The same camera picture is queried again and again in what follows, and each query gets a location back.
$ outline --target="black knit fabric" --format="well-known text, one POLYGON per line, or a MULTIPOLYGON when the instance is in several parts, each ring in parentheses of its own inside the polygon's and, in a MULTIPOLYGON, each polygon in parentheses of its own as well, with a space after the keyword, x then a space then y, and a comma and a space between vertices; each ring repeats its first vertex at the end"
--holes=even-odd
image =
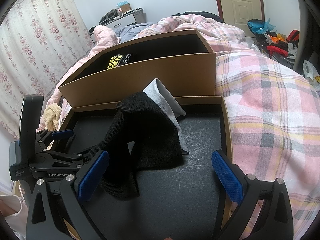
POLYGON ((100 185, 115 197, 129 198, 139 195, 135 171, 176 167, 182 155, 177 128, 144 92, 129 96, 117 108, 105 139, 90 150, 89 159, 106 150, 110 162, 100 185), (130 154, 127 144, 132 141, 130 154))
POLYGON ((181 16, 181 15, 188 15, 188 14, 201 15, 201 16, 207 18, 207 19, 211 18, 211 19, 216 20, 216 21, 219 22, 219 23, 225 23, 225 22, 220 18, 220 16, 215 15, 215 14, 213 14, 213 13, 208 13, 208 12, 185 12, 185 13, 177 13, 177 14, 172 15, 172 16, 181 16))

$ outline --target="desk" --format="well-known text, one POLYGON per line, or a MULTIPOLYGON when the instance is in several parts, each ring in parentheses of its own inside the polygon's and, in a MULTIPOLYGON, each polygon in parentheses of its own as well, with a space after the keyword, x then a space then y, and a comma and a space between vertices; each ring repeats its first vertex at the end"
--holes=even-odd
MULTIPOLYGON (((135 10, 130 13, 127 13, 125 15, 122 15, 120 18, 113 20, 113 21, 110 21, 110 22, 107 22, 103 25, 115 30, 116 28, 121 28, 121 27, 125 27, 128 25, 134 25, 134 24, 139 24, 139 23, 144 23, 144 22, 146 22, 146 20, 143 15, 143 9, 139 9, 139 10, 135 10)), ((94 43, 96 43, 93 32, 89 33, 89 35, 90 35, 92 41, 94 43)))

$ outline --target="gray microfiber cloth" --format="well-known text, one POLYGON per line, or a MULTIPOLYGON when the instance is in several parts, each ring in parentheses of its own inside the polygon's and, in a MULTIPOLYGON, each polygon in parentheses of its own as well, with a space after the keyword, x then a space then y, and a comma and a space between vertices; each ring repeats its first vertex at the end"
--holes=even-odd
POLYGON ((178 104, 177 100, 170 94, 158 78, 155 78, 144 91, 147 96, 154 101, 161 110, 169 117, 171 122, 178 130, 181 149, 183 154, 189 152, 185 137, 182 133, 181 127, 178 124, 177 117, 179 115, 186 115, 186 112, 178 104))

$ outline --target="pink plaid bedsheet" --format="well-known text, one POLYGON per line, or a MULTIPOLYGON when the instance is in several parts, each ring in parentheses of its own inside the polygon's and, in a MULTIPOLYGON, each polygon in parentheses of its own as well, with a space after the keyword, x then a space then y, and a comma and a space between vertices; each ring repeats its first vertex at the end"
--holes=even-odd
MULTIPOLYGON (((242 30, 213 19, 164 18, 134 39, 186 29, 198 30, 216 52, 216 94, 227 104, 234 163, 260 180, 284 179, 294 239, 300 239, 320 210, 318 94, 293 70, 249 49, 242 30)), ((259 209, 257 205, 243 237, 259 209)))

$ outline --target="red bag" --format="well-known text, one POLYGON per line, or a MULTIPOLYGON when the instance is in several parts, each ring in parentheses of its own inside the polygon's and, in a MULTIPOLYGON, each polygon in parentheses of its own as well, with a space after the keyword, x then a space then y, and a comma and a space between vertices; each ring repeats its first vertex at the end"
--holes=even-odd
POLYGON ((267 50, 269 51, 269 55, 270 57, 273 55, 274 52, 280 53, 281 55, 287 57, 288 56, 288 52, 285 51, 284 49, 278 48, 276 46, 267 46, 267 50))
POLYGON ((288 36, 287 41, 290 43, 294 43, 298 46, 299 36, 300 36, 300 32, 298 30, 294 30, 288 36))

